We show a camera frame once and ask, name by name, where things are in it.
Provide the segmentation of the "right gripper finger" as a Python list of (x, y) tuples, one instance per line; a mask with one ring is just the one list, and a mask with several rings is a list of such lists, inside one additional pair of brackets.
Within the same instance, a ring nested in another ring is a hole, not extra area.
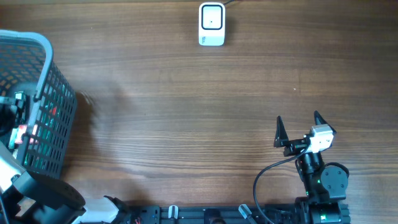
[(274, 138), (274, 147), (287, 147), (289, 145), (289, 137), (285, 130), (281, 116), (276, 119), (276, 132)]
[(313, 115), (316, 125), (327, 124), (332, 130), (333, 134), (336, 134), (336, 130), (321, 116), (317, 110), (314, 111)]

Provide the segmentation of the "orange tissue pack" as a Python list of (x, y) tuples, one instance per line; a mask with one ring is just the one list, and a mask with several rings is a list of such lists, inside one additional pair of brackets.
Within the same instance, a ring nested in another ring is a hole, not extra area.
[[(37, 132), (37, 125), (35, 124), (31, 135), (36, 136), (36, 132)], [(16, 128), (13, 128), (12, 133), (11, 133), (10, 142), (9, 142), (10, 147), (14, 146), (15, 144), (22, 144), (23, 143), (22, 138), (27, 135), (28, 135), (27, 124), (22, 124)], [(38, 144), (38, 143), (39, 143), (39, 141), (37, 139), (34, 139), (34, 138), (29, 139), (29, 144)]]

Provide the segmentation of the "green white medicine box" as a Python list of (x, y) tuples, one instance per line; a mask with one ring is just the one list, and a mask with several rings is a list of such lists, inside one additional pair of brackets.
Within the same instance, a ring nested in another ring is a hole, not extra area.
[(25, 121), (27, 113), (27, 95), (23, 91), (15, 92), (15, 98), (17, 100), (17, 112), (19, 119)]

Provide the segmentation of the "green 3M gloves bag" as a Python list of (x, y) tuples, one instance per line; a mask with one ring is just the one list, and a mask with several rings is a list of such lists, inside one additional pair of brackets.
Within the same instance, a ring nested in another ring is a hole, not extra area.
[(39, 143), (28, 145), (23, 163), (26, 168), (56, 179), (60, 177), (67, 146), (65, 103), (64, 90), (49, 88), (44, 93), (35, 120), (36, 136), (32, 136)]

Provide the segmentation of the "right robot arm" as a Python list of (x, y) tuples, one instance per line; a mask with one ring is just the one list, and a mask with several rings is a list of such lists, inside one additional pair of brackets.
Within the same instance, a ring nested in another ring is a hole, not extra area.
[(289, 139), (281, 116), (277, 117), (274, 147), (283, 147), (284, 156), (295, 156), (295, 166), (304, 184), (306, 197), (295, 200), (295, 223), (351, 222), (346, 199), (349, 170), (337, 162), (323, 161), (322, 152), (332, 147), (336, 131), (314, 112), (315, 124), (302, 139)]

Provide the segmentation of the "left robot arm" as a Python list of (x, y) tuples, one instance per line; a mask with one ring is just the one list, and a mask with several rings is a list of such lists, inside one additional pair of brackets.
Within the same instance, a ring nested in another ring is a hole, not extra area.
[(120, 199), (86, 201), (59, 171), (68, 147), (79, 97), (71, 105), (41, 105), (1, 98), (1, 135), (8, 135), (27, 115), (21, 154), (27, 165), (1, 145), (1, 223), (131, 223), (132, 212)]

